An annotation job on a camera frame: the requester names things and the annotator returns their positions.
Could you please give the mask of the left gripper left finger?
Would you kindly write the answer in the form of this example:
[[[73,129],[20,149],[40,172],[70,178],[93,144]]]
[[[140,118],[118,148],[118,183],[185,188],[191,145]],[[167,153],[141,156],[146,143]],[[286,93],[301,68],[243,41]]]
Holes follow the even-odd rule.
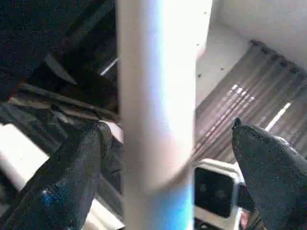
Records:
[[[111,130],[103,122],[74,131],[17,194],[4,213],[4,228],[80,230],[111,142]]]

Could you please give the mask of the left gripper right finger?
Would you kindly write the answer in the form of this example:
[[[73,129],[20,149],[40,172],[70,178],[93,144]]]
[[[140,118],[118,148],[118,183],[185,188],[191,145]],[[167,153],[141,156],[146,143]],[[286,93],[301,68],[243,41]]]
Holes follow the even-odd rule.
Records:
[[[268,230],[307,228],[307,160],[284,138],[236,118],[232,149]]]

